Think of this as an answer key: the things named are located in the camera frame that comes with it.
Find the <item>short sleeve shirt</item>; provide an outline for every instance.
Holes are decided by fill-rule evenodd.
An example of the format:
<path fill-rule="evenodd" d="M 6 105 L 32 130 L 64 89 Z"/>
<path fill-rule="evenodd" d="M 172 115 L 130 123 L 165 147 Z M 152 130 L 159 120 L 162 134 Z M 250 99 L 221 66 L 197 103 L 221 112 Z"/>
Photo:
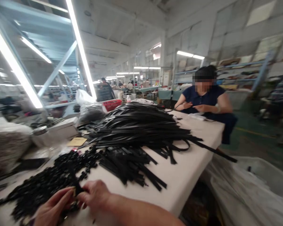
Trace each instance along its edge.
<path fill-rule="evenodd" d="M 182 94 L 186 98 L 186 102 L 192 102 L 193 106 L 197 105 L 211 105 L 215 106 L 217 104 L 217 98 L 225 93 L 225 90 L 217 85 L 212 85 L 210 90 L 203 96 L 200 96 L 197 91 L 195 90 L 195 86 L 191 86 L 185 89 Z M 188 109 L 182 110 L 182 112 L 190 114 L 190 113 L 197 113 L 198 111 L 190 107 Z"/>

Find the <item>hand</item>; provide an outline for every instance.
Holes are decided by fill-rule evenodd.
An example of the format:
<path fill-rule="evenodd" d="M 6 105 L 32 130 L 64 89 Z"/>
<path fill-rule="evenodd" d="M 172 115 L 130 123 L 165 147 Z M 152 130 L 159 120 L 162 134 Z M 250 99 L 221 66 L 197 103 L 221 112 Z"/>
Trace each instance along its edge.
<path fill-rule="evenodd" d="M 73 187 L 59 190 L 40 206 L 37 210 L 34 226 L 56 226 L 62 211 L 70 208 L 71 203 L 74 201 L 73 191 Z"/>
<path fill-rule="evenodd" d="M 197 109 L 199 112 L 212 112 L 212 107 L 211 105 L 197 105 L 194 106 L 193 108 Z"/>
<path fill-rule="evenodd" d="M 192 107 L 193 104 L 192 104 L 192 102 L 184 102 L 182 104 L 182 106 L 183 106 L 184 109 L 188 109 L 188 108 Z"/>
<path fill-rule="evenodd" d="M 82 187 L 86 192 L 78 194 L 79 206 L 83 205 L 83 209 L 87 206 L 90 208 L 90 213 L 93 217 L 96 216 L 98 210 L 103 209 L 107 200 L 111 196 L 106 184 L 101 180 L 87 181 Z"/>

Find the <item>table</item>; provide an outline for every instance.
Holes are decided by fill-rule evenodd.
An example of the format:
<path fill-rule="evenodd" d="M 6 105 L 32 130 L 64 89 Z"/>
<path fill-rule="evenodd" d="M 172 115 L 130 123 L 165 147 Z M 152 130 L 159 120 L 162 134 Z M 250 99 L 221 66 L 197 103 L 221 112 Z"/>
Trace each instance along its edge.
<path fill-rule="evenodd" d="M 181 127 L 184 129 L 191 129 L 192 134 L 203 138 L 204 144 L 207 146 L 217 148 L 221 144 L 224 124 L 211 121 L 199 121 L 190 118 L 187 114 L 177 111 L 172 111 L 171 114 L 178 118 L 183 118 L 179 121 Z M 182 141 L 174 142 L 174 144 L 179 148 L 186 147 L 186 144 Z M 124 186 L 117 177 L 100 166 L 96 169 L 91 169 L 88 180 L 101 179 L 113 193 L 153 203 L 170 211 L 178 217 L 198 178 L 207 164 L 211 161 L 213 153 L 207 149 L 192 144 L 190 150 L 187 152 L 179 153 L 174 151 L 173 155 L 178 164 L 171 165 L 170 159 L 164 159 L 148 148 L 144 148 L 144 150 L 158 162 L 157 165 L 154 165 L 151 162 L 147 168 L 167 183 L 167 189 L 162 189 L 161 192 L 159 192 L 147 178 L 146 183 L 149 187 L 141 187 L 138 184 L 133 184 L 131 182 L 128 182 L 127 186 Z M 0 198 L 8 195 L 16 186 L 20 185 L 24 179 L 29 178 L 36 173 L 38 172 L 29 172 L 17 178 L 17 181 L 14 184 L 0 192 Z M 0 225 L 15 225 L 10 216 L 13 208 L 13 203 L 0 207 Z M 69 217 L 64 222 L 64 225 L 90 226 L 91 222 L 88 213 L 88 208 L 82 210 L 77 215 Z"/>
<path fill-rule="evenodd" d="M 144 98 L 144 92 L 156 90 L 160 87 L 161 86 L 150 86 L 150 87 L 147 87 L 147 88 L 135 88 L 135 90 L 142 92 L 142 97 Z"/>

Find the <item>tag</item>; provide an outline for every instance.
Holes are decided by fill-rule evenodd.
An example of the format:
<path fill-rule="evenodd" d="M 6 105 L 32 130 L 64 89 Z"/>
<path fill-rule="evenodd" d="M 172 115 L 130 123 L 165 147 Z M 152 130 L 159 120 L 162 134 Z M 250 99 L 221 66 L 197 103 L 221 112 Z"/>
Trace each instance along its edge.
<path fill-rule="evenodd" d="M 82 146 L 87 139 L 83 137 L 75 137 L 73 138 L 67 146 Z"/>

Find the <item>red basket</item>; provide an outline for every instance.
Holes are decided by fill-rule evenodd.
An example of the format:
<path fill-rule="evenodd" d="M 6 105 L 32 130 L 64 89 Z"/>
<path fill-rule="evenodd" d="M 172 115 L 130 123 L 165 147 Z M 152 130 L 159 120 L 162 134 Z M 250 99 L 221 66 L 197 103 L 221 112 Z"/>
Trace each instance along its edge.
<path fill-rule="evenodd" d="M 120 106 L 122 104 L 121 100 L 109 100 L 103 103 L 107 111 L 114 110 L 117 106 Z"/>

